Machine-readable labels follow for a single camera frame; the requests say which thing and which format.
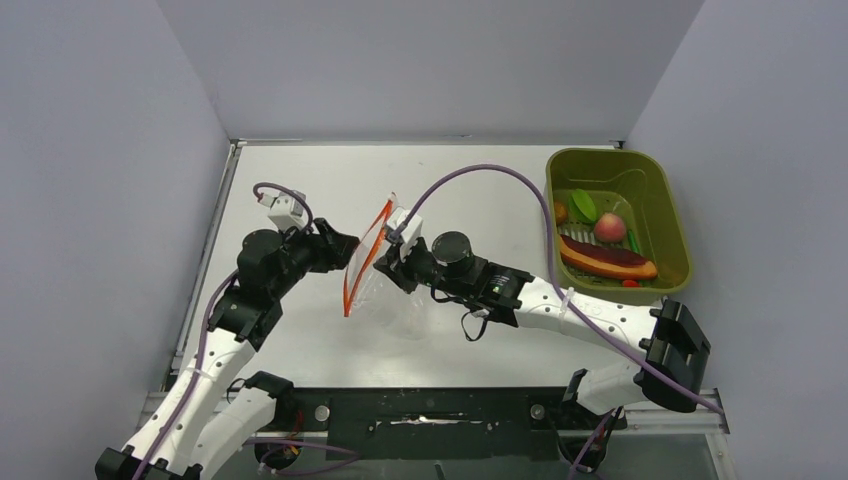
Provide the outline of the clear zip top bag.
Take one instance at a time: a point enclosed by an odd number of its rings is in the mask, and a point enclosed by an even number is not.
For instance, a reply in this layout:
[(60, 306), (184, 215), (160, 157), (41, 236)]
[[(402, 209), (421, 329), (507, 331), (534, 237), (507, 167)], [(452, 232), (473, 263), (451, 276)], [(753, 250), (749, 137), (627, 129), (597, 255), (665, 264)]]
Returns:
[(388, 221), (401, 206), (397, 195), (389, 193), (360, 236), (345, 268), (343, 316), (374, 324), (397, 338), (422, 341), (429, 335), (423, 292), (407, 294), (375, 268), (390, 247), (385, 239)]

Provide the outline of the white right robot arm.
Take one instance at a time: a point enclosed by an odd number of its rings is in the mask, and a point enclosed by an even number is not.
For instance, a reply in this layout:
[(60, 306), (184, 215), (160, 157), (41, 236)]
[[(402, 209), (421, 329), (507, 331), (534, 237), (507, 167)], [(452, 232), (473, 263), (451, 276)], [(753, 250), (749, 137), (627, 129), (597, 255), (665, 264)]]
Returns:
[(572, 425), (643, 401), (678, 413), (721, 410), (700, 393), (709, 341), (679, 302), (635, 306), (561, 289), (474, 254), (459, 232), (393, 245), (374, 268), (408, 294), (425, 287), (436, 302), (461, 305), (486, 323), (546, 330), (620, 354), (616, 363), (573, 373), (562, 400)]

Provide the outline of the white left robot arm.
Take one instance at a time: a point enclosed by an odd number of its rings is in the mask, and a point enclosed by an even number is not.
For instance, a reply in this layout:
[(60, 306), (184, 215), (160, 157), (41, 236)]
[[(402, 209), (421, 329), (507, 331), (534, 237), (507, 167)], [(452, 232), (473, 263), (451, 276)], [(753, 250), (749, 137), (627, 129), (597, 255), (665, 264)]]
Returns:
[(300, 230), (248, 234), (236, 270), (213, 293), (187, 368), (121, 449), (107, 448), (99, 479), (210, 479), (292, 401), (290, 381), (259, 372), (216, 407), (282, 318), (281, 300), (309, 273), (343, 270), (359, 244), (323, 218)]

